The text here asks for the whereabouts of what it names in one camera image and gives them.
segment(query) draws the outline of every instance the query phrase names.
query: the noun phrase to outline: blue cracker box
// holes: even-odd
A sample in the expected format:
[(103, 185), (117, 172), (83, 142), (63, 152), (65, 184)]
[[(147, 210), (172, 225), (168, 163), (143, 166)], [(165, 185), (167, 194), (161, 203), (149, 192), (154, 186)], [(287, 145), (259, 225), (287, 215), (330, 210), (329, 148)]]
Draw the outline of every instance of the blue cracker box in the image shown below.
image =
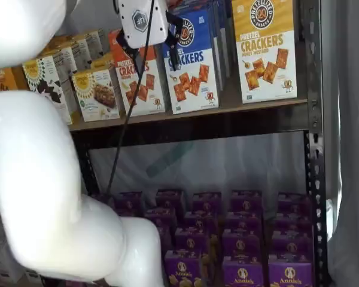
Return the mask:
[(213, 35), (213, 7), (178, 7), (174, 14), (184, 19), (178, 42), (179, 67), (173, 70), (169, 47), (163, 45), (174, 114), (217, 108), (219, 106), (216, 55)]
[(270, 254), (271, 287), (312, 287), (312, 264), (304, 255)]
[(222, 268), (225, 286), (264, 286), (263, 269), (259, 257), (247, 254), (225, 256)]

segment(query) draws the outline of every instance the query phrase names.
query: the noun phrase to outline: cracker image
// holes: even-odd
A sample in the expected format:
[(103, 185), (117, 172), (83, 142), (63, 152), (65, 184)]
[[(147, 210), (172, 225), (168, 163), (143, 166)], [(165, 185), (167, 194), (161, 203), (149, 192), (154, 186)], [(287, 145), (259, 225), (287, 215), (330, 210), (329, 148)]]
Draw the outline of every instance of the cracker image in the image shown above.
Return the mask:
[(201, 85), (201, 80), (197, 77), (192, 77), (190, 82), (189, 93), (192, 93), (195, 96), (198, 96), (199, 86)]
[(276, 65), (285, 69), (287, 65), (288, 49), (278, 48), (278, 54), (276, 55)]
[(199, 66), (199, 79), (207, 83), (209, 80), (209, 66), (201, 64)]
[(115, 97), (111, 88), (96, 83), (94, 87), (94, 98), (104, 106), (112, 109), (115, 107)]
[(277, 70), (278, 70), (277, 65), (275, 65), (274, 63), (268, 62), (266, 69), (264, 70), (263, 79), (266, 82), (269, 82), (272, 84)]
[(252, 63), (254, 70), (257, 71), (258, 78), (262, 77), (264, 74), (264, 64), (262, 58), (259, 58), (255, 62)]
[(182, 88), (184, 91), (188, 90), (190, 88), (190, 78), (188, 73), (184, 73), (179, 76), (179, 80), (181, 81)]
[(256, 70), (251, 70), (249, 72), (246, 72), (245, 76), (249, 90), (254, 90), (255, 88), (259, 88), (258, 73)]
[(148, 92), (148, 87), (141, 84), (139, 86), (138, 98), (146, 102), (146, 100), (148, 99)]
[(149, 90), (154, 91), (154, 75), (146, 74), (146, 86)]
[(186, 100), (186, 95), (182, 87), (182, 84), (174, 85), (174, 92), (175, 92), (175, 96), (177, 97), (177, 101), (180, 102), (182, 100)]

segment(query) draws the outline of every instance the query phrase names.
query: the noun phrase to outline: orange cracker box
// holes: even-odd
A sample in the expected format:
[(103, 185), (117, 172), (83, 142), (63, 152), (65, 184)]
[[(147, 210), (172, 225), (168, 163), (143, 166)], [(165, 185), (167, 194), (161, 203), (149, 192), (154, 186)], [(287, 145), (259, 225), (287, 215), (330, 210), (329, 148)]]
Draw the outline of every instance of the orange cracker box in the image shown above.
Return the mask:
[(293, 0), (233, 0), (243, 103), (297, 96)]
[[(109, 43), (125, 110), (128, 111), (137, 89), (138, 74), (135, 71), (132, 59), (123, 51), (116, 40), (119, 31), (114, 30), (109, 34)], [(139, 52), (143, 57), (145, 48), (140, 48)], [(165, 67), (161, 51), (157, 47), (148, 47), (145, 72), (137, 95), (132, 116), (165, 112), (169, 106), (169, 89), (166, 82)]]
[(0, 91), (28, 90), (21, 66), (0, 69)]

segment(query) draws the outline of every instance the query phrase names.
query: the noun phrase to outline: yellow cracker box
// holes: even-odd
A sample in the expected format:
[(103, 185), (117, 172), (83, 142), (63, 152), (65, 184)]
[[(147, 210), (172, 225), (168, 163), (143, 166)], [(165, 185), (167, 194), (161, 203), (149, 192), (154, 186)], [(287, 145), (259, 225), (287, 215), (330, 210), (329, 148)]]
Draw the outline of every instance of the yellow cracker box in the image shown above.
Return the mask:
[(293, 0), (233, 0), (243, 103), (297, 96)]
[(79, 72), (72, 81), (84, 121), (120, 118), (124, 105), (112, 65)]

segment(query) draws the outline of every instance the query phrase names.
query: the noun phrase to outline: pretzelized crackers box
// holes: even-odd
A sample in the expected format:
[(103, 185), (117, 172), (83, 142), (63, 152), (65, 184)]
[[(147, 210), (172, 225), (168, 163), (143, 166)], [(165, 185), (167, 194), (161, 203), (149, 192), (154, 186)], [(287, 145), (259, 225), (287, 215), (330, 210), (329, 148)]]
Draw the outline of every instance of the pretzelized crackers box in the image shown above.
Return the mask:
[(184, 19), (177, 46), (180, 61), (176, 71), (172, 67), (169, 48), (163, 45), (173, 113), (217, 108), (219, 84), (212, 40), (213, 7), (207, 3), (173, 12)]
[(297, 96), (293, 0), (233, 0), (243, 103)]
[[(126, 111), (129, 110), (137, 89), (138, 74), (132, 59), (123, 51), (116, 38), (120, 30), (112, 31), (109, 43), (121, 85), (121, 93)], [(145, 48), (140, 48), (141, 57)], [(165, 68), (159, 47), (149, 46), (145, 63), (145, 72), (142, 76), (138, 96), (132, 110), (132, 116), (148, 115), (165, 112), (169, 105), (169, 90), (166, 83)]]

